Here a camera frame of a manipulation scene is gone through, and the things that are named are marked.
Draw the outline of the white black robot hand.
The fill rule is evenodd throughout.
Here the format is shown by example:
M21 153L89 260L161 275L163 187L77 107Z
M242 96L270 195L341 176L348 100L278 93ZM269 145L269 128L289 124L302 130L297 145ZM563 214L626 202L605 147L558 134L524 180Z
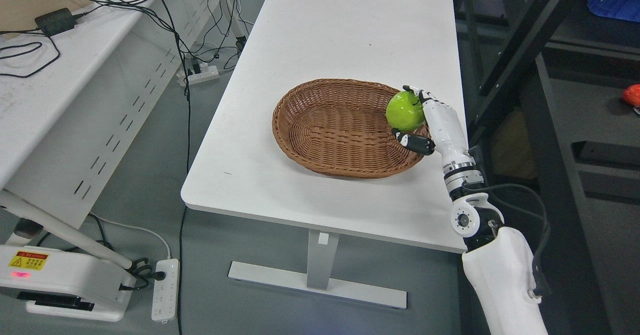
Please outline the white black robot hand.
M475 166L476 161L469 153L466 133L455 109L437 100L430 92L420 87L404 85L402 89L417 96L422 105L430 137L410 134L408 131L393 128L391 134L396 141L403 148L425 157L434 152L439 153L444 173Z

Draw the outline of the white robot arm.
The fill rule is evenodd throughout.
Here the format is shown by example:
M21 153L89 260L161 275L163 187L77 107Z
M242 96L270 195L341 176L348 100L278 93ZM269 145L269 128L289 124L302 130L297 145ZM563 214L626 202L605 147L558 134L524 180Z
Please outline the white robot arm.
M474 161L444 164L443 179L452 199L450 224L466 252L462 269L480 301L492 335L546 335L535 294L534 253L525 236L507 226L482 190Z

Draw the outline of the white robot base unit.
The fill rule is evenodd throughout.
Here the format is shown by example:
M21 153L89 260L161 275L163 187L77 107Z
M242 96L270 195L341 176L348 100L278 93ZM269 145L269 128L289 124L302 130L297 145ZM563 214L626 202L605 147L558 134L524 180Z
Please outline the white robot base unit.
M29 313L117 322L136 282L125 269L91 255L1 246L1 294L24 301Z

